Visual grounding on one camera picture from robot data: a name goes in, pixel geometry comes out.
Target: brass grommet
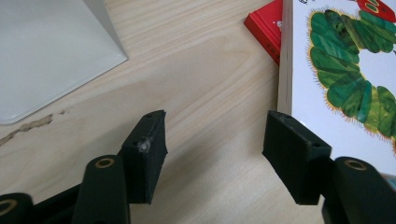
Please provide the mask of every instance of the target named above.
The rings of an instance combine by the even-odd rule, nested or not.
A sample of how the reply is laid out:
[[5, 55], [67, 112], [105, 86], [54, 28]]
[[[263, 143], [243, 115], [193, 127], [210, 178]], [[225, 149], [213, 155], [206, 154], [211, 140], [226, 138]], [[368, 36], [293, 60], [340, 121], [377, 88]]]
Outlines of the brass grommet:
[[10, 211], [12, 211], [12, 209], [14, 209], [17, 206], [18, 201], [15, 199], [5, 199], [0, 202], [0, 205], [3, 204], [7, 204], [8, 206], [5, 209], [0, 210], [0, 216], [3, 216], [9, 213]]
[[114, 163], [114, 160], [111, 158], [103, 158], [96, 162], [96, 168], [103, 169], [111, 166]]
[[367, 170], [367, 167], [359, 161], [347, 160], [344, 162], [344, 164], [355, 170], [359, 170], [359, 171]]

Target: children's book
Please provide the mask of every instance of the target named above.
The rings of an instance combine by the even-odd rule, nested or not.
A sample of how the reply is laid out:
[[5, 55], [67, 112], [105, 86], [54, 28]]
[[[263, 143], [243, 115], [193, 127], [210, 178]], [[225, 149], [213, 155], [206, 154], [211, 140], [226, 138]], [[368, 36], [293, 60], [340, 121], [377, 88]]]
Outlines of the children's book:
[[396, 1], [283, 2], [278, 111], [396, 175]]
[[279, 64], [280, 59], [282, 2], [283, 0], [274, 0], [249, 13], [244, 22], [249, 31], [277, 64]]

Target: wooden table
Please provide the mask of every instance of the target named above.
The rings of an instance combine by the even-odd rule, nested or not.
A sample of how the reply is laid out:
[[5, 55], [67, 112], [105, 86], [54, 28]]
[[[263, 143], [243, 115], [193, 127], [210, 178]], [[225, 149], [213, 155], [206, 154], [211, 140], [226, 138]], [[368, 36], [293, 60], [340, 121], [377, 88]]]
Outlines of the wooden table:
[[38, 203], [75, 186], [164, 109], [169, 154], [133, 223], [323, 223], [321, 205], [296, 205], [261, 154], [278, 67], [243, 21], [269, 2], [106, 0], [129, 61], [0, 126], [0, 194]]

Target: book spine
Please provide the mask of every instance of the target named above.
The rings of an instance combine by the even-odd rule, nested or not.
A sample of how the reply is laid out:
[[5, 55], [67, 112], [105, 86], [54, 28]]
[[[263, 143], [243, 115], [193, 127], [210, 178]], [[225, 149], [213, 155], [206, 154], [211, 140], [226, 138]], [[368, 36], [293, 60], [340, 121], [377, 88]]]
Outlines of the book spine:
[[279, 65], [280, 50], [274, 45], [273, 41], [271, 41], [271, 39], [265, 33], [265, 28], [260, 27], [260, 23], [260, 18], [255, 16], [255, 12], [249, 13], [244, 22], [246, 27], [254, 35], [254, 37], [256, 37], [262, 47], [273, 58], [276, 64]]

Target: red book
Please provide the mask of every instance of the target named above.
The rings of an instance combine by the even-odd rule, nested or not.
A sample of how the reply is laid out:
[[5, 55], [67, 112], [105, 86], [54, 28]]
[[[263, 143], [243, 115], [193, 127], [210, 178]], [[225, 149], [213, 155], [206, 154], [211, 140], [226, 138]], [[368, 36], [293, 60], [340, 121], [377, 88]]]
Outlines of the red book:
[[244, 22], [277, 64], [280, 59], [281, 22], [282, 0], [274, 0], [249, 13]]

